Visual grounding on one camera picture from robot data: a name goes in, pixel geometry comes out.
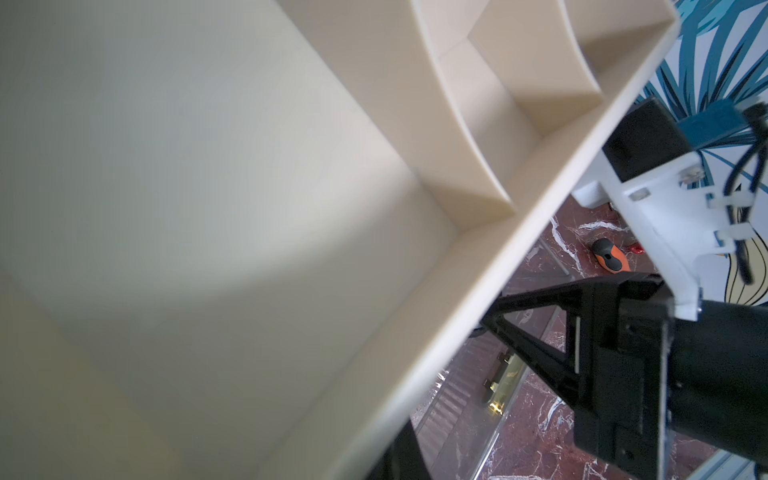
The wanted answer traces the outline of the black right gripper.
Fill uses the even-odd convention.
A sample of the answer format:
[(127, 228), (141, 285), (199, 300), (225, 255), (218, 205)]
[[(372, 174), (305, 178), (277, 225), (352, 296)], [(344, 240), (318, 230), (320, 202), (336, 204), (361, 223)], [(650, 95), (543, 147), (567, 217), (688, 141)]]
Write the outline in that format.
[[(559, 350), (507, 319), (566, 313)], [(499, 296), (479, 324), (568, 406), (579, 447), (638, 479), (660, 479), (675, 433), (767, 462), (767, 311), (701, 303), (679, 320), (657, 276), (585, 280)]]

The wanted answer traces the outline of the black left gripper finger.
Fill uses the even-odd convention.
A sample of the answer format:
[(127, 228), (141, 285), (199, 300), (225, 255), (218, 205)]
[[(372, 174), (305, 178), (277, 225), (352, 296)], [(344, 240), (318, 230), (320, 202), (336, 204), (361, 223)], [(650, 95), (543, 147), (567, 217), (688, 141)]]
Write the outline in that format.
[(431, 480), (413, 425), (408, 421), (366, 477), (367, 480)]

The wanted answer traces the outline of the clear drawer gold handle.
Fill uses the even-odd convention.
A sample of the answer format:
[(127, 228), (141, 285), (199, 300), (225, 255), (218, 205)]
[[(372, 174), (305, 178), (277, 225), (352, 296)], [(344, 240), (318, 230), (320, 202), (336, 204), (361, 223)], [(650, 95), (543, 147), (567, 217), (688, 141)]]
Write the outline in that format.
[(470, 338), (410, 415), (434, 479), (547, 477), (550, 409), (560, 400), (495, 337)]

